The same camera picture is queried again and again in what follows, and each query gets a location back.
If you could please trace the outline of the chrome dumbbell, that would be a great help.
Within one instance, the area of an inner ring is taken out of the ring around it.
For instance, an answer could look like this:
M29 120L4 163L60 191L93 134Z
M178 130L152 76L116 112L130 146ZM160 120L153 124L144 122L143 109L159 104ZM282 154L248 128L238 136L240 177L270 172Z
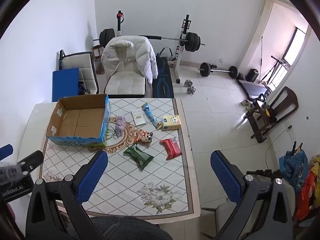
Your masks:
M193 86L192 80L189 80L189 79L185 80L184 87L187 89L186 90L187 94L194 95L194 93L196 92L196 87Z

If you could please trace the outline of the blue bag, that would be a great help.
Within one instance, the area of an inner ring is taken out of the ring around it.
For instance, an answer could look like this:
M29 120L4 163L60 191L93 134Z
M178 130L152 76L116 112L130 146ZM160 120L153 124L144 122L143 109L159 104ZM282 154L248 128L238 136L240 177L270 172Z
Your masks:
M279 158L279 169L283 178L295 190L295 193L300 193L304 186L305 180L309 173L308 159L303 150L290 155L290 151Z

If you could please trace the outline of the floor barbell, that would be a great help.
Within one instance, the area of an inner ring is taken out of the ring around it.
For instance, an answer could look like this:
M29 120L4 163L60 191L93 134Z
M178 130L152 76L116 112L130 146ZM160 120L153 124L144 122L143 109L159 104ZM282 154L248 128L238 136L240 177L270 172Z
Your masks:
M225 70L218 69L216 65L206 62L201 63L198 71L202 77L208 77L213 72L228 73L232 79L235 79L238 76L238 69L235 66L231 66L228 70Z

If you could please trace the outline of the orange panda snack packet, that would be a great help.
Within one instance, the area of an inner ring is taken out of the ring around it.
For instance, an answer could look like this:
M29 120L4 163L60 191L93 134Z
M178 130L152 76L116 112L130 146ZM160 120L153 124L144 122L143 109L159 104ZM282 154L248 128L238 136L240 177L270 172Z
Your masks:
M142 144L150 144L153 139L153 133L152 132L147 132L144 130L140 130L138 132L138 136L135 140L136 143L142 143Z

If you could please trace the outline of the purple cloth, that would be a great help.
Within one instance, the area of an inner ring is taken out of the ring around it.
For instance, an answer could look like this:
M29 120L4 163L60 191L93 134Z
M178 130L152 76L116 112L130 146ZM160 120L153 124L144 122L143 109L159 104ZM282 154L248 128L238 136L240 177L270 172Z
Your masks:
M115 125L115 133L116 136L119 138L123 135L124 132L124 128L125 128L125 124L126 124L126 119L124 116L118 116L116 119L116 125Z

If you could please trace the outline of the dark wooden chair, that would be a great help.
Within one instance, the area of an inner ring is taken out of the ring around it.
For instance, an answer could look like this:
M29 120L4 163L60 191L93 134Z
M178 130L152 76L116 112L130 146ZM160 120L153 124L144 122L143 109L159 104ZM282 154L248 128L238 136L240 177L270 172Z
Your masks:
M295 113L299 107L298 98L295 92L289 87L283 87L276 98L271 102L262 102L261 94L253 100L252 107L244 115L244 120L248 120L253 134L258 143L266 140L266 135L271 129Z

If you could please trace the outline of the green snack packet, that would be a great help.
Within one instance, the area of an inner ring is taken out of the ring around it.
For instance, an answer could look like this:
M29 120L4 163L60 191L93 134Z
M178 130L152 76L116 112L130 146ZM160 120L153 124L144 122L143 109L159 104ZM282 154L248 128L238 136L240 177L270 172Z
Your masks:
M143 171L144 168L146 168L148 164L153 160L153 156L146 152L143 152L138 148L137 144L128 147L124 151L124 154L129 155L130 158L135 161L141 171Z

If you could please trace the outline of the weight bench rack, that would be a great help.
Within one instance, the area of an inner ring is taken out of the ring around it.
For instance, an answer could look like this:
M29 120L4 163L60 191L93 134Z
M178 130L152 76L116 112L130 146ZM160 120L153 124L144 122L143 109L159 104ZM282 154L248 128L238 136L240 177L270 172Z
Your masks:
M189 17L190 17L190 15L186 14L186 17L183 20L180 38L185 38L187 30L190 27L191 20L189 20ZM121 24L124 22L124 14L121 10L119 10L117 12L116 18L117 18L117 36L121 36L122 35ZM182 59L183 51L184 51L184 46L182 46L182 43L178 41L178 46L176 49L176 56L177 57L176 57L175 64L173 67L177 84L181 83L180 76L179 76L179 69L180 69L180 62Z

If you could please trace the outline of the orange bag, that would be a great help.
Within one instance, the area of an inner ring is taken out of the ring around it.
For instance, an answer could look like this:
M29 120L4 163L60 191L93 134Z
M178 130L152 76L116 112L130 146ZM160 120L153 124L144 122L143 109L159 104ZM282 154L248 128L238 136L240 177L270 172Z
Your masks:
M315 189L315 175L312 171L309 172L304 186L298 194L296 200L296 210L293 216L294 220L303 220L310 212L310 198Z

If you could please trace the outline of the white puffer jacket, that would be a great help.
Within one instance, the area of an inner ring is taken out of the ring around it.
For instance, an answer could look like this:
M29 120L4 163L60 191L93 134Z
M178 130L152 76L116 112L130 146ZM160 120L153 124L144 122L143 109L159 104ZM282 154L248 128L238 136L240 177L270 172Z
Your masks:
M101 61L105 69L114 73L120 61L135 61L141 74L149 84L158 77L156 54L145 36L118 36L106 45Z

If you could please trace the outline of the white tissue box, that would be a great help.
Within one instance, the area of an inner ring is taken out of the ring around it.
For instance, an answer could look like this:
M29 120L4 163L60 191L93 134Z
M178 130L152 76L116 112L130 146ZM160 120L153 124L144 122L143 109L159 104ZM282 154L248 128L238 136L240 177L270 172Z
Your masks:
M134 111L131 112L133 121L135 123L135 126L144 126L146 124L146 121L143 116L143 112L140 108L135 109Z

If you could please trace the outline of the cardboard box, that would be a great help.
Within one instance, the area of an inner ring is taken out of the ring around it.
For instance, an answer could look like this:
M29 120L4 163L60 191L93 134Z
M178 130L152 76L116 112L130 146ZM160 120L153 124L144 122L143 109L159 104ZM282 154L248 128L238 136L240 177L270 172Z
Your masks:
M52 112L46 137L57 145L103 148L111 113L106 94L60 98Z

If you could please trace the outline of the red snack packet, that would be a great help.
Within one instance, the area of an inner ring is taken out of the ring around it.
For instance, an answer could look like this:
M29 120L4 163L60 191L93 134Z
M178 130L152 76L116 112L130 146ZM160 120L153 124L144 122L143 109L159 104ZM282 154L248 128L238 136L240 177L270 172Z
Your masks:
M166 150L166 153L167 153L166 160L171 160L182 155L182 151L179 147L179 144L176 138L163 139L163 140L160 140L159 143L162 146L164 146Z

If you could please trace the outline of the yellow tissue pack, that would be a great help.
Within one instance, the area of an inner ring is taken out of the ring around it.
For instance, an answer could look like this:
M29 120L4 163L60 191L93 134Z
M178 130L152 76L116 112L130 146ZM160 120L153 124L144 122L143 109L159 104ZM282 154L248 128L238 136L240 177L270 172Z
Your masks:
M162 116L162 130L172 131L180 129L181 120L179 115L164 115Z

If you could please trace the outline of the blue long snack tube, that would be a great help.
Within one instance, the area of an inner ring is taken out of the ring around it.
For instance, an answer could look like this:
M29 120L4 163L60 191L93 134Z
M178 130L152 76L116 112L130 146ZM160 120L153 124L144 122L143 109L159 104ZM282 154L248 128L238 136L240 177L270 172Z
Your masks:
M148 117L148 119L150 120L150 122L152 123L154 128L159 130L161 128L162 124L156 120L156 118L154 117L154 115L150 109L150 106L147 102L144 103L144 105L142 106L142 110L146 114L146 116Z

